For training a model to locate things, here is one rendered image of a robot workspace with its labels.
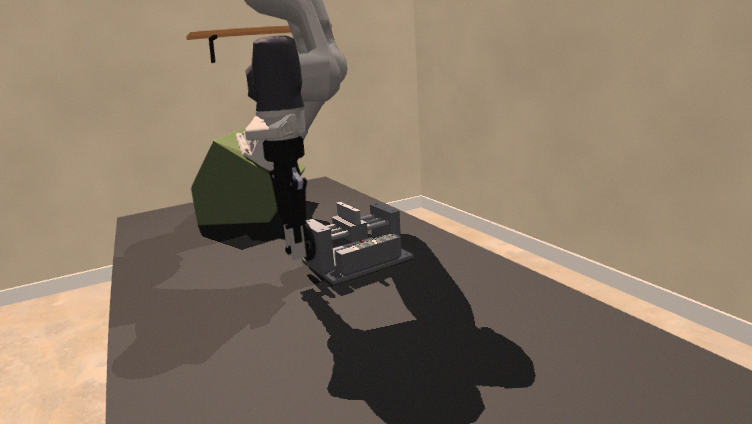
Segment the grey bench vise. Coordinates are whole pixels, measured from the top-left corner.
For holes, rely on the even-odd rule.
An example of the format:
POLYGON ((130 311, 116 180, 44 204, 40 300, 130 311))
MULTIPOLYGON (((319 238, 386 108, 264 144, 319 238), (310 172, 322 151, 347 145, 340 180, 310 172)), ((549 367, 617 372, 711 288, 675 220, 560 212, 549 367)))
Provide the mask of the grey bench vise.
POLYGON ((337 214, 328 226, 314 219, 303 225, 307 257, 302 261, 331 284, 413 259, 401 249, 399 210, 374 203, 370 215, 360 217, 360 210, 337 202, 337 214), (332 240, 339 238, 352 243, 333 248, 332 240))

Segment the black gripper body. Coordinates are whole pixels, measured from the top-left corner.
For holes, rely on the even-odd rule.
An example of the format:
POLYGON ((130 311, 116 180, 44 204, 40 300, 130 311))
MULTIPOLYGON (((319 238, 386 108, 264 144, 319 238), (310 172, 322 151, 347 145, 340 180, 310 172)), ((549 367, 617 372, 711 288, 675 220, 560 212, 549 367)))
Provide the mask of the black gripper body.
POLYGON ((304 142, 301 136, 293 139, 266 141, 263 142, 264 158, 266 161, 274 162, 274 169, 284 172, 286 189, 291 188, 293 172, 292 168, 296 167, 299 174, 297 160, 302 158, 304 152, 304 142))

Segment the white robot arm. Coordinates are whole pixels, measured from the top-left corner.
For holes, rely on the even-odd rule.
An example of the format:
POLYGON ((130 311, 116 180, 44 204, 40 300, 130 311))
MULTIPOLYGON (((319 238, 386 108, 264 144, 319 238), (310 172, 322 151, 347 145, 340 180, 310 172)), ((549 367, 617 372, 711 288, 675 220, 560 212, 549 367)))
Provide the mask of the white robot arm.
POLYGON ((260 14, 287 20, 293 36, 255 40, 252 64, 245 70, 256 117, 235 136, 242 155, 270 171, 274 162, 264 159, 264 140, 301 136, 304 141, 323 104, 340 89, 347 60, 335 43, 323 0, 244 1, 260 14))

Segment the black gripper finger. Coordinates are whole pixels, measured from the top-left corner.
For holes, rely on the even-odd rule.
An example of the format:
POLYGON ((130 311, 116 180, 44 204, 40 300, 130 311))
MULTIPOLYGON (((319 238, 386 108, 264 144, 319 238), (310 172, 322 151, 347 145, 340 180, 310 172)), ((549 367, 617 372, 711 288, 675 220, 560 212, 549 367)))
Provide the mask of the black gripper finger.
POLYGON ((278 178, 278 171, 279 171, 278 169, 270 170, 269 175, 271 177, 271 181, 273 184, 279 218, 283 219, 283 223, 284 223, 284 232, 285 232, 285 240, 286 240, 286 247, 287 247, 287 246, 290 246, 290 239, 289 239, 289 231, 288 229, 285 228, 285 225, 289 225, 289 224, 288 224, 288 217, 287 217, 285 194, 282 193, 281 191, 280 180, 278 178), (275 182, 276 182, 276 185, 275 185, 275 182))
POLYGON ((307 179, 301 178, 296 167, 292 168, 293 180, 291 188, 286 189, 283 171, 278 171, 281 183, 281 191, 285 194, 292 259, 297 260, 306 257, 303 226, 306 224, 306 186, 307 179), (294 180, 295 179, 295 180, 294 180), (298 227, 299 226, 299 227, 298 227))

